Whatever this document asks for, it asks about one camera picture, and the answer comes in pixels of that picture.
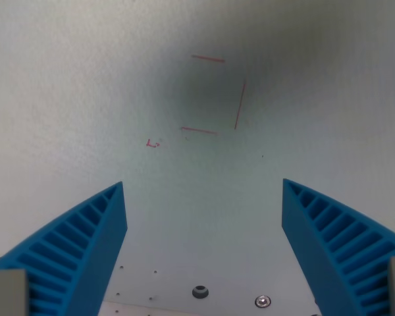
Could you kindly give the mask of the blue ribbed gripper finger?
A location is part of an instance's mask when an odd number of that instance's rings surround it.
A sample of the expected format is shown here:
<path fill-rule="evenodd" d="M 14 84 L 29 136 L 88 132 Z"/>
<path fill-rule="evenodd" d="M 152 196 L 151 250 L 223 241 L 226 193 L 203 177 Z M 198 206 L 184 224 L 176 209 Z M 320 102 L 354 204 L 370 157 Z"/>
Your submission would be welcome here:
<path fill-rule="evenodd" d="M 0 271 L 26 273 L 29 315 L 98 315 L 127 229 L 117 182 L 0 257 Z"/>
<path fill-rule="evenodd" d="M 282 229 L 321 315 L 390 315 L 395 232 L 324 194 L 282 183 Z"/>

